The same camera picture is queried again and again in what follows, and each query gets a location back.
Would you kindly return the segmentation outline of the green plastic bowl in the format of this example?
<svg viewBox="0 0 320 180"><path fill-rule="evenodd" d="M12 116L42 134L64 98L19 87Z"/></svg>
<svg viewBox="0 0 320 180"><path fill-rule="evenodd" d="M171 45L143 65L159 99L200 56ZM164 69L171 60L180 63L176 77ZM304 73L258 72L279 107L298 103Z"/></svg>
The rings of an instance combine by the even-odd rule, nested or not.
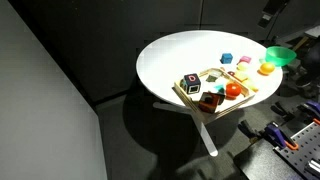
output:
<svg viewBox="0 0 320 180"><path fill-rule="evenodd" d="M282 67L289 64L296 56L297 54L291 49L271 46L266 50L265 61L274 64L276 67Z"/></svg>

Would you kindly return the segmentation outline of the wooden tray box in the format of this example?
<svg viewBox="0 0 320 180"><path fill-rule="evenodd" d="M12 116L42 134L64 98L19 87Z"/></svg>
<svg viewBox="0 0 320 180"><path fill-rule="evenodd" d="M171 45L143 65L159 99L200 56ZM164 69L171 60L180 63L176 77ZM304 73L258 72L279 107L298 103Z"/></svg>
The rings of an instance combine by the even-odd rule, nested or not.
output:
<svg viewBox="0 0 320 180"><path fill-rule="evenodd" d="M255 92L223 68L184 75L173 90L202 122L218 119L249 102Z"/></svg>

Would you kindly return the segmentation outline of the white round table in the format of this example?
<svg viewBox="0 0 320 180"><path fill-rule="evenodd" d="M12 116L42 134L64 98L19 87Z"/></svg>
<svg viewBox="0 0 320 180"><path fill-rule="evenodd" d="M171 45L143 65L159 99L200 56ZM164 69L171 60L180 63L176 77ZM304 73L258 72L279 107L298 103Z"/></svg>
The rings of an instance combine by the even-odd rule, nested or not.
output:
<svg viewBox="0 0 320 180"><path fill-rule="evenodd" d="M232 54L230 64L220 62L223 53ZM255 83L258 88L255 96L237 109L252 106L270 97L283 79L283 71L279 67L269 75L259 71L265 55L264 46L236 34L209 30L184 31L164 36L145 47L138 56L136 71L142 84L156 97L168 102L171 110L192 116L208 153L216 156L218 150L206 125L217 119L202 122L197 118L173 90L174 82L187 74L223 68L242 83L247 79ZM246 71L237 69L242 56L251 57Z"/></svg>

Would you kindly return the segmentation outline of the orange wooden block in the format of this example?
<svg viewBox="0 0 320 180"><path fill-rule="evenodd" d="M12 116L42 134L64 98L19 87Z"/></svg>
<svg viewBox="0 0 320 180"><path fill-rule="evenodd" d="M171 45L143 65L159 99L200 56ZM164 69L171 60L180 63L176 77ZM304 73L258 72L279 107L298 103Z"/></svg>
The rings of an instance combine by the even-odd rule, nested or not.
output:
<svg viewBox="0 0 320 180"><path fill-rule="evenodd" d="M198 102L201 111L213 114L223 103L225 95L221 93L203 92Z"/></svg>

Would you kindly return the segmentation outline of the dark green block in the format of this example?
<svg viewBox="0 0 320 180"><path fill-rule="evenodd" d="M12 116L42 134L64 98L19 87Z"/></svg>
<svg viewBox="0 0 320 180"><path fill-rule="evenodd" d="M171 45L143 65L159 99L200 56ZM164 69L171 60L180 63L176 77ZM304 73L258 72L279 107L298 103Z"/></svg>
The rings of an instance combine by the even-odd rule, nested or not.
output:
<svg viewBox="0 0 320 180"><path fill-rule="evenodd" d="M218 79L216 76L209 75L206 79L207 82L215 82Z"/></svg>

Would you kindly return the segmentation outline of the teal triangle block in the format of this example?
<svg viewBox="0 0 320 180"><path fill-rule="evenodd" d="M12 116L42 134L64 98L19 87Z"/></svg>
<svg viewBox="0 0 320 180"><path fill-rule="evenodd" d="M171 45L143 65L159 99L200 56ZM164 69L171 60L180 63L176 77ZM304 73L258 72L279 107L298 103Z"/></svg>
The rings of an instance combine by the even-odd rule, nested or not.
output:
<svg viewBox="0 0 320 180"><path fill-rule="evenodd" d="M216 85L214 86L214 88L217 90L217 92L219 93L224 93L225 90L224 90L224 85Z"/></svg>

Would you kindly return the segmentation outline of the red tomato toy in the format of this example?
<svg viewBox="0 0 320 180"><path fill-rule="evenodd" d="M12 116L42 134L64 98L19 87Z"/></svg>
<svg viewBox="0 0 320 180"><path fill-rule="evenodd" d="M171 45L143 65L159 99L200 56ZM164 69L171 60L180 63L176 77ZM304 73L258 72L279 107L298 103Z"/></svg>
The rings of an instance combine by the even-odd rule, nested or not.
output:
<svg viewBox="0 0 320 180"><path fill-rule="evenodd" d="M237 97L241 94L241 87L237 83L229 83L226 85L226 95L229 97Z"/></svg>

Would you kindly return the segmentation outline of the blue cube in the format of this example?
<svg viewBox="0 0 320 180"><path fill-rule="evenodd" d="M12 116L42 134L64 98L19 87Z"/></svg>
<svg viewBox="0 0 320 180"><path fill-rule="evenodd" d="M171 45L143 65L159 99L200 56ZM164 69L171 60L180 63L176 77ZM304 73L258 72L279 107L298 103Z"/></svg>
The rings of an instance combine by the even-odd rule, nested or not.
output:
<svg viewBox="0 0 320 180"><path fill-rule="evenodd" d="M233 56L231 53L223 53L220 59L222 64L230 64L232 62Z"/></svg>

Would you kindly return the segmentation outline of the yellow ball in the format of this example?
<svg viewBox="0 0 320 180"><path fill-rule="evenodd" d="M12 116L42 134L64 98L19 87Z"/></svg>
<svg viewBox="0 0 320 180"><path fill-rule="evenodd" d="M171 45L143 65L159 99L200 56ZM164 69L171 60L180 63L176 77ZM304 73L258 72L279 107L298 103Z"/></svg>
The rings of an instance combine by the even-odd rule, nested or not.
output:
<svg viewBox="0 0 320 180"><path fill-rule="evenodd" d="M239 62L237 65L237 69L240 71L246 71L249 67L249 64L246 62Z"/></svg>

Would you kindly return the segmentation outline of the black clamp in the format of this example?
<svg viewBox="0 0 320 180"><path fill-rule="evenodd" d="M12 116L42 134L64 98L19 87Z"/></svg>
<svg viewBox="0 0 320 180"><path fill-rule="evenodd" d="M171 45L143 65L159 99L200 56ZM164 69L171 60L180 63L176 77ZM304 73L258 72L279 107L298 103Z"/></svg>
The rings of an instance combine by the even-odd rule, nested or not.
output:
<svg viewBox="0 0 320 180"><path fill-rule="evenodd" d="M246 120L243 120L238 124L238 129L245 136L247 136L249 139L261 139L262 138L261 134L258 131L253 130L252 127L249 125L249 123Z"/></svg>

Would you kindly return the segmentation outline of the pink block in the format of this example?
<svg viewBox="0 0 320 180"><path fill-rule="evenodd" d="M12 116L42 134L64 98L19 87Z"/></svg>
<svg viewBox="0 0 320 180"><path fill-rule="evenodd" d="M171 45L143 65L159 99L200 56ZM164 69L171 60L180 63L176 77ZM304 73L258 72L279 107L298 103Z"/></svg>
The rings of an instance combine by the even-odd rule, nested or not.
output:
<svg viewBox="0 0 320 180"><path fill-rule="evenodd" d="M242 56L242 57L240 58L238 64L241 63L241 62L245 62L245 63L248 63L248 64L249 64L249 63L251 62L251 57Z"/></svg>

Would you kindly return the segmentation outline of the orange ball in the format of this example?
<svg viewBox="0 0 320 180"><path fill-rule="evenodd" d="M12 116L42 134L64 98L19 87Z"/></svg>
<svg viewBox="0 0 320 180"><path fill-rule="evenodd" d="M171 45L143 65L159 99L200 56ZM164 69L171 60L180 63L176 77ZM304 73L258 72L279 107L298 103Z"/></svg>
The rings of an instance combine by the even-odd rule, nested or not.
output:
<svg viewBox="0 0 320 180"><path fill-rule="evenodd" d="M275 70L275 65L273 63L270 63L270 62L263 63L259 68L259 71L264 75L269 75L274 70Z"/></svg>

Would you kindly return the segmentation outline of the purple clamp with orange tip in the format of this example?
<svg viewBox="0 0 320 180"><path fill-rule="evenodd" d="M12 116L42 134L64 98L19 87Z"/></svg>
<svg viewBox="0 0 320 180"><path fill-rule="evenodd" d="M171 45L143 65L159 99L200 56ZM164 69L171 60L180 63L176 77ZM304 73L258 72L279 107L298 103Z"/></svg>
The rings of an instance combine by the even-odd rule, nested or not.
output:
<svg viewBox="0 0 320 180"><path fill-rule="evenodd" d="M289 148L290 150L297 150L299 148L299 145L274 122L269 123L264 128L264 131L266 136L280 149Z"/></svg>

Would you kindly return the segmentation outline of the purple clamp at right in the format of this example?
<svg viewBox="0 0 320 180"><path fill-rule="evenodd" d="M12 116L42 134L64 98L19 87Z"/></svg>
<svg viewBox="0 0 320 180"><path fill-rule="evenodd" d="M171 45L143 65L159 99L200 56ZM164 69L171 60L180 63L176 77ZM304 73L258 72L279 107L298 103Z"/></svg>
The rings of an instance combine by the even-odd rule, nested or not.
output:
<svg viewBox="0 0 320 180"><path fill-rule="evenodd" d="M312 116L316 120L320 120L320 104L315 101L307 101L301 103L298 109L308 115Z"/></svg>

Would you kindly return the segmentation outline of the black perforated board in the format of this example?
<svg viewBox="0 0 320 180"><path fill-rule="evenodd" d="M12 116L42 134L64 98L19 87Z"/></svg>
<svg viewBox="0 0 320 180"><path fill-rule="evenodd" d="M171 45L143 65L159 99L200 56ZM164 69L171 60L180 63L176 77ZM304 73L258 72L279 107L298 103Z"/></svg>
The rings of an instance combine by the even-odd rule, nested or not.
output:
<svg viewBox="0 0 320 180"><path fill-rule="evenodd" d="M320 180L320 125L312 122L293 135L292 140L297 149L276 147L276 154L304 180Z"/></svg>

